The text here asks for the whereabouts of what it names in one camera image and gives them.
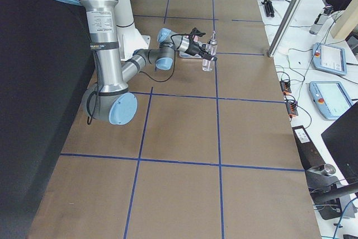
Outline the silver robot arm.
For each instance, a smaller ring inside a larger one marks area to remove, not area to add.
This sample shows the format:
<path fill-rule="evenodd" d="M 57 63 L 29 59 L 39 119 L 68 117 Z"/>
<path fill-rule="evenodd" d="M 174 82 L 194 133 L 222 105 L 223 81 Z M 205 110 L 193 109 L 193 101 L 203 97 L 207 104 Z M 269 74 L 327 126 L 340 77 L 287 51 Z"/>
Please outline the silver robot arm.
<path fill-rule="evenodd" d="M 86 9 L 90 48 L 93 52 L 97 82 L 83 95 L 82 106 L 89 120 L 113 125 L 127 124 L 135 115 L 138 102 L 129 92 L 128 81 L 147 64 L 169 70 L 178 51 L 216 60 L 213 42 L 198 43 L 200 31 L 178 34 L 170 29 L 159 31 L 158 49 L 149 48 L 149 37 L 136 29 L 130 0 L 56 0 Z"/>

